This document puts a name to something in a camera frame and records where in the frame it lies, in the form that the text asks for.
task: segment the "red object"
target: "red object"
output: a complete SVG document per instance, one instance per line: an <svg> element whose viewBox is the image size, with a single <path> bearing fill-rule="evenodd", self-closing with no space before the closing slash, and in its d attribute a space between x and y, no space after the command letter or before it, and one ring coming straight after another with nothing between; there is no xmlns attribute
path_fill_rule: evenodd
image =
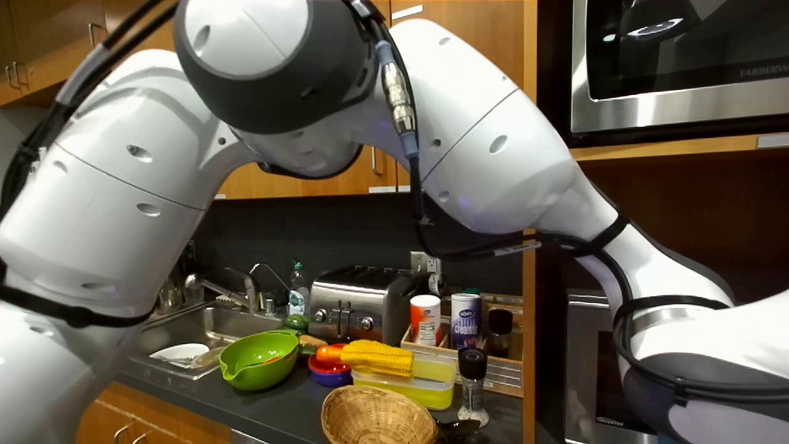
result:
<svg viewBox="0 0 789 444"><path fill-rule="evenodd" d="M336 367L343 364L343 345L333 343L333 345L318 348L315 351L315 363L336 364Z"/></svg>
<svg viewBox="0 0 789 444"><path fill-rule="evenodd" d="M318 355L307 358L305 363L311 367L312 383L326 385L326 387L339 387L351 385L351 367L348 364L336 364L336 363L320 363Z"/></svg>
<svg viewBox="0 0 789 444"><path fill-rule="evenodd" d="M424 308L422 308L422 305L411 305L411 308L408 308L408 315L411 315L411 334L416 336L420 322L427 319L427 315L424 315Z"/></svg>

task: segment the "dark countertop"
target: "dark countertop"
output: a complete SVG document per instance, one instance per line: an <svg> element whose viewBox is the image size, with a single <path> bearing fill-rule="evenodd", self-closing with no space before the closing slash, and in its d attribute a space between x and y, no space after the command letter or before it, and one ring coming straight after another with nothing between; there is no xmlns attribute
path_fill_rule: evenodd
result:
<svg viewBox="0 0 789 444"><path fill-rule="evenodd" d="M304 363L280 385L265 393L235 393L219 374L219 371L201 380L182 380L150 371L140 363L122 363L118 383L161 398L182 410L196 413L211 422L221 422L228 430L259 437L277 444L318 444L326 442L320 431L320 401L330 393L311 380ZM434 413L439 422L455 416L461 393L455 389L453 408ZM521 442L521 398L505 398L485 393L485 410L490 414L487 426L473 433L473 444L514 444Z"/></svg>

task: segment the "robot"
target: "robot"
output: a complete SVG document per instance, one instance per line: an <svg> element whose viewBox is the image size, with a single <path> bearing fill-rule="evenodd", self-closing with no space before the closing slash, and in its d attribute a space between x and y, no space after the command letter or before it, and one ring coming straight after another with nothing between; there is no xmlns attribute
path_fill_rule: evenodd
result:
<svg viewBox="0 0 789 444"><path fill-rule="evenodd" d="M660 433L789 442L789 290L735 305L620 216L455 35L389 31L364 0L182 0L174 20L178 54L101 80L122 56L105 45L69 80L0 225L2 442L72 442L235 168L328 177L363 144L408 168L416 225L429 194L473 231L532 226L571 250L612 303L623 393Z"/></svg>

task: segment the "dish soap bottle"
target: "dish soap bottle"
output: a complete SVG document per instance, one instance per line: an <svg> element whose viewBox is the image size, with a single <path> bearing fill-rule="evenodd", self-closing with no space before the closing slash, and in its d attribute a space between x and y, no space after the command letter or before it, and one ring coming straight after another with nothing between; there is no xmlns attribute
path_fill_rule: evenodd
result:
<svg viewBox="0 0 789 444"><path fill-rule="evenodd" d="M311 288L304 276L304 265L293 261L290 269L290 290L288 290L288 315L305 315L307 314Z"/></svg>

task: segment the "oven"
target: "oven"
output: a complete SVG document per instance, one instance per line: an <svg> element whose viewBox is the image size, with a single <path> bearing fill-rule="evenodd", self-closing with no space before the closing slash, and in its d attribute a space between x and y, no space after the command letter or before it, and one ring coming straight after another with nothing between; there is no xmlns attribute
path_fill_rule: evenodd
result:
<svg viewBox="0 0 789 444"><path fill-rule="evenodd" d="M620 395L604 297L567 293L565 444L657 444Z"/></svg>
<svg viewBox="0 0 789 444"><path fill-rule="evenodd" d="M539 0L538 23L570 145L789 131L787 0Z"/></svg>

